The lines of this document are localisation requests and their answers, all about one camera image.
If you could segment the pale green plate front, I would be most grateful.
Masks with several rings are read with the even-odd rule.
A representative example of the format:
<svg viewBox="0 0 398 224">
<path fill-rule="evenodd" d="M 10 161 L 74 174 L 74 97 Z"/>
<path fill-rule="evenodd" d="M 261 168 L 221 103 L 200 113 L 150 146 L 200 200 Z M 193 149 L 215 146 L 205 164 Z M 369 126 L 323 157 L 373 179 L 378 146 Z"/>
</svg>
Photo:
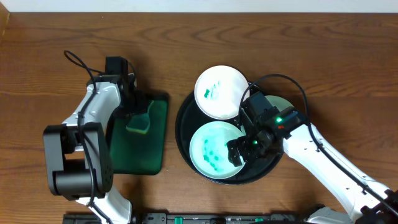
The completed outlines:
<svg viewBox="0 0 398 224">
<path fill-rule="evenodd" d="M 237 127 L 224 121 L 204 124 L 195 131 L 190 141 L 189 155 L 193 165 L 211 179 L 227 179 L 238 174 L 245 162 L 239 157 L 241 165 L 236 167 L 229 161 L 227 142 L 242 135 Z"/>
</svg>

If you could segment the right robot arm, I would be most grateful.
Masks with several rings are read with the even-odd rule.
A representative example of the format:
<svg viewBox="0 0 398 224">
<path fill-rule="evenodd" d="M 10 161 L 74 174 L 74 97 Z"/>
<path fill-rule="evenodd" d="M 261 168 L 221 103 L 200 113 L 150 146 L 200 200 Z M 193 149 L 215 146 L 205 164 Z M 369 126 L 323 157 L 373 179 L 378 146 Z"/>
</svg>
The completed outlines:
<svg viewBox="0 0 398 224">
<path fill-rule="evenodd" d="M 259 91 L 241 102 L 238 118 L 244 135 L 227 143 L 235 167 L 284 153 L 310 171 L 354 223 L 397 223 L 397 192 L 347 160 L 293 106 L 279 110 Z"/>
</svg>

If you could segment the green scouring sponge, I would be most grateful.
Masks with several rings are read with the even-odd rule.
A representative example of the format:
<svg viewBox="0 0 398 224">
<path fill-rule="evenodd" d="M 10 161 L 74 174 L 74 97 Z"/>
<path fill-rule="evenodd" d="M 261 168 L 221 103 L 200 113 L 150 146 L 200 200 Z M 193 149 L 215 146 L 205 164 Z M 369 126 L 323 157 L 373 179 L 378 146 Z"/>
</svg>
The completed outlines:
<svg viewBox="0 0 398 224">
<path fill-rule="evenodd" d="M 132 133 L 146 134 L 150 128 L 150 109 L 152 108 L 154 101 L 150 100 L 147 111 L 142 114 L 134 115 L 128 124 L 126 130 Z"/>
</svg>

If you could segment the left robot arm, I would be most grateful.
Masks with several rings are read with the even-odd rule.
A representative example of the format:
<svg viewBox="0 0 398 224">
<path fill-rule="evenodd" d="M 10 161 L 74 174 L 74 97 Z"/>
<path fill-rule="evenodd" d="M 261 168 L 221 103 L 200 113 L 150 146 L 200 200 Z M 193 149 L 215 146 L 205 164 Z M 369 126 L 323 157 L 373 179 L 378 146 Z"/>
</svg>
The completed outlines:
<svg viewBox="0 0 398 224">
<path fill-rule="evenodd" d="M 67 59 L 84 68 L 86 95 L 62 124 L 43 132 L 47 181 L 51 193 L 88 207 L 101 223 L 135 223 L 132 203 L 113 185 L 113 165 L 106 141 L 111 119 L 130 119 L 148 110 L 136 88 L 136 73 L 123 57 L 106 57 L 103 72 L 88 67 L 71 51 Z"/>
</svg>

